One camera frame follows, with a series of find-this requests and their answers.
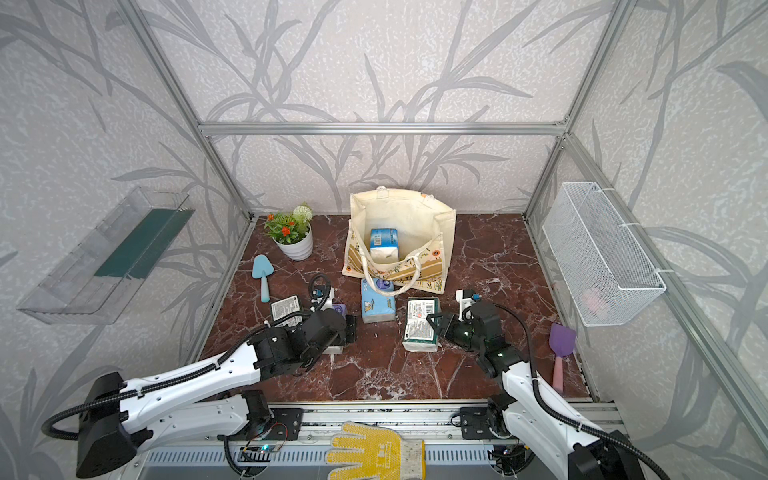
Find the purple tissue pack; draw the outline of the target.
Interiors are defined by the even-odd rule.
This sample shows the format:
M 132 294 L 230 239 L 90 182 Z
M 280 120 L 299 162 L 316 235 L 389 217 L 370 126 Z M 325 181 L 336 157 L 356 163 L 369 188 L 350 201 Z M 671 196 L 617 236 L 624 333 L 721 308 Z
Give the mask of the purple tissue pack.
M 331 307 L 339 313 L 343 319 L 346 319 L 347 308 L 344 304 L 332 304 Z M 324 351 L 327 355 L 342 354 L 343 349 L 347 344 L 347 327 L 344 327 L 341 333 L 331 342 L 331 344 Z

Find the cream floral canvas tote bag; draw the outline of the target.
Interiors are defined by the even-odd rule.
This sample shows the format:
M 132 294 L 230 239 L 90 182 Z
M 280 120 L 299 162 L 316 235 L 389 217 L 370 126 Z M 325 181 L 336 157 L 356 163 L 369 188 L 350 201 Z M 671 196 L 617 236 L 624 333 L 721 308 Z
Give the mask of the cream floral canvas tote bag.
M 342 274 L 390 281 L 389 296 L 420 290 L 445 291 L 457 223 L 457 211 L 432 195 L 380 186 L 350 196 L 350 218 Z M 372 229 L 398 231 L 399 260 L 380 264 L 372 260 Z

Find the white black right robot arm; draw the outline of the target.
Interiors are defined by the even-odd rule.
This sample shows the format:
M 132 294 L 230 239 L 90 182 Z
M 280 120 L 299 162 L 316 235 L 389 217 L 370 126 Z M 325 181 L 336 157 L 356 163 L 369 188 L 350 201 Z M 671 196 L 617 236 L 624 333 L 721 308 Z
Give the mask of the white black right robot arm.
M 476 355 L 503 393 L 489 402 L 489 429 L 529 447 L 558 479 L 643 479 L 669 475 L 621 432 L 583 417 L 538 373 L 530 329 L 510 308 L 480 300 L 450 318 L 426 317 L 434 332 Z

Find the light blue cartoon tissue pack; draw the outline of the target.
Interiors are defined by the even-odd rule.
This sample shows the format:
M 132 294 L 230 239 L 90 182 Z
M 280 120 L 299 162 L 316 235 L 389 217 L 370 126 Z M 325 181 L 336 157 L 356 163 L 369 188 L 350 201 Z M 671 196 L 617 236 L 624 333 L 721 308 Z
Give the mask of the light blue cartoon tissue pack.
M 366 324 L 396 320 L 396 299 L 383 295 L 395 290 L 390 281 L 376 279 L 369 284 L 361 280 L 362 320 Z

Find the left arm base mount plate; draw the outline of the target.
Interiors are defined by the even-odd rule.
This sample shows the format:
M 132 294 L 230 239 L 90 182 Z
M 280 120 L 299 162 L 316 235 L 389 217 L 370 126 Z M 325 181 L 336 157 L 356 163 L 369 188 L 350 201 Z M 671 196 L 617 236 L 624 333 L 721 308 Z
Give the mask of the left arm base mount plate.
M 302 425 L 304 410 L 277 408 L 270 414 L 257 413 L 249 417 L 246 425 L 235 437 L 240 440 L 295 441 Z

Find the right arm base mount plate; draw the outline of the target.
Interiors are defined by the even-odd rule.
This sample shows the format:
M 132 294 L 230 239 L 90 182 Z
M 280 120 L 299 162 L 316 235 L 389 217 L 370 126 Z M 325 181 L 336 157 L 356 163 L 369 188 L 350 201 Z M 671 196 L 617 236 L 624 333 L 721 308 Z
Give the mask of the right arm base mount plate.
M 460 430 L 463 440 L 498 440 L 491 430 L 487 407 L 461 407 L 449 422 Z

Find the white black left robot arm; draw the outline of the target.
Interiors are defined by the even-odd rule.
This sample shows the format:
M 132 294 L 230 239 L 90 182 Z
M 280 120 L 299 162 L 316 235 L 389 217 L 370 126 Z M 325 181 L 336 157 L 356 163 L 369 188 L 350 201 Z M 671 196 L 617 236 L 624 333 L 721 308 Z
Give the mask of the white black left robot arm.
M 165 443 L 213 436 L 255 439 L 276 425 L 256 384 L 309 372 L 332 347 L 350 342 L 355 319 L 333 308 L 297 311 L 246 334 L 225 352 L 144 378 L 99 377 L 86 401 L 44 420 L 44 435 L 77 444 L 76 475 L 88 479 Z

